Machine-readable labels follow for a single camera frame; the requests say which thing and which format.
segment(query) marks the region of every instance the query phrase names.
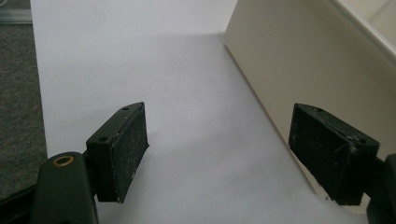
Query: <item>mounting hole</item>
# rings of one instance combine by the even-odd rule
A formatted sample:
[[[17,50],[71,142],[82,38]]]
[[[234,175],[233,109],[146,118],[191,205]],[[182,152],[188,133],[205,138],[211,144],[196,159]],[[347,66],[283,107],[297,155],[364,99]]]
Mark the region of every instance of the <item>mounting hole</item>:
[[[99,142],[105,142],[105,141],[107,141],[107,139],[108,139],[107,137],[100,137]]]
[[[56,158],[52,162],[52,165],[55,167],[63,167],[63,166],[66,166],[66,165],[72,163],[73,160],[74,160],[73,156],[62,156],[62,157]]]

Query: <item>gray fabric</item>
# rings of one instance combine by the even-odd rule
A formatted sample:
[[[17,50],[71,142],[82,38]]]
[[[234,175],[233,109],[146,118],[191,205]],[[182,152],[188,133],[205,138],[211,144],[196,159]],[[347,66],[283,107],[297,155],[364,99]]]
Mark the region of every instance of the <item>gray fabric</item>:
[[[30,3],[8,0],[4,7]],[[33,27],[0,25],[0,200],[35,184],[46,158]]]

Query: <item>white surface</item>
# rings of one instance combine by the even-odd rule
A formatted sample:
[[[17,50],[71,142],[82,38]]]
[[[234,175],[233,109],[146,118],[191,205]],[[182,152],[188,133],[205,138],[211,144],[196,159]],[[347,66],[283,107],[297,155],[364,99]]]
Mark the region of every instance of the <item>white surface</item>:
[[[150,147],[106,223],[367,223],[309,187],[223,47],[235,1],[32,1],[49,156],[144,101]]]

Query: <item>beige box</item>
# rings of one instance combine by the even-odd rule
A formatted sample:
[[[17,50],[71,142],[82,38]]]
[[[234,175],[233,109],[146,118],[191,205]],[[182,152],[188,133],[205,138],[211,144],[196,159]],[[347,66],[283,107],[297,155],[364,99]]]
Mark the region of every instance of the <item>beige box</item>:
[[[225,44],[285,142],[294,103],[314,105],[379,141],[385,159],[396,153],[392,10],[386,0],[239,0]]]

